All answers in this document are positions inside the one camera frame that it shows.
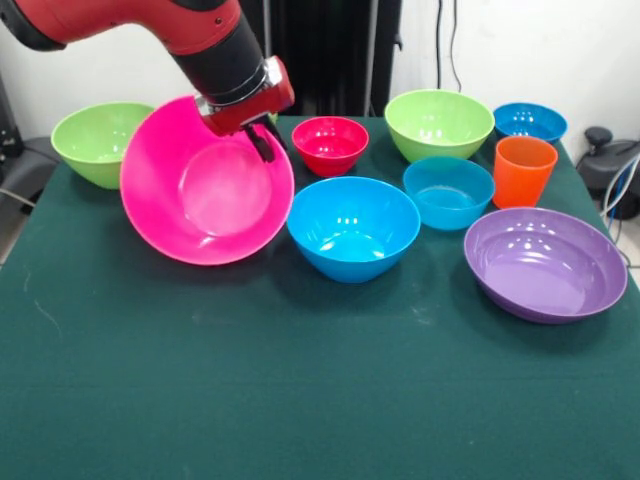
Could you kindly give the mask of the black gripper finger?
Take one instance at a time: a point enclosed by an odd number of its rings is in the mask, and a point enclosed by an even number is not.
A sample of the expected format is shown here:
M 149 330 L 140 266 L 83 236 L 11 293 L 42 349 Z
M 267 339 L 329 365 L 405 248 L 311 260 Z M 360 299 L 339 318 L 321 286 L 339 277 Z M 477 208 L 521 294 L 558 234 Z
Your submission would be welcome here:
M 271 163 L 274 160 L 274 151 L 271 147 L 270 141 L 265 136 L 260 135 L 254 125 L 247 124 L 243 127 L 243 130 L 257 150 L 262 161 L 265 163 Z
M 285 151 L 287 151 L 288 150 L 287 143 L 283 139 L 283 137 L 280 134 L 279 130 L 277 129 L 276 124 L 274 123 L 274 121 L 271 118 L 266 118 L 264 120 L 264 126 L 270 132 L 270 134 L 279 142 L 279 144 L 282 146 L 282 148 Z

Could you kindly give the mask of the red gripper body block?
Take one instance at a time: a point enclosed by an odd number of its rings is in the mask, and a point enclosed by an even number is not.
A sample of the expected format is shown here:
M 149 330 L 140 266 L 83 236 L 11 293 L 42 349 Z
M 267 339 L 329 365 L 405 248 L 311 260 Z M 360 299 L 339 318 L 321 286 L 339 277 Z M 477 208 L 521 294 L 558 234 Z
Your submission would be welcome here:
M 214 134 L 226 136 L 240 131 L 245 125 L 267 114 L 279 113 L 292 106 L 295 94 L 291 82 L 284 76 L 275 85 L 261 88 L 238 103 L 221 107 L 201 119 Z

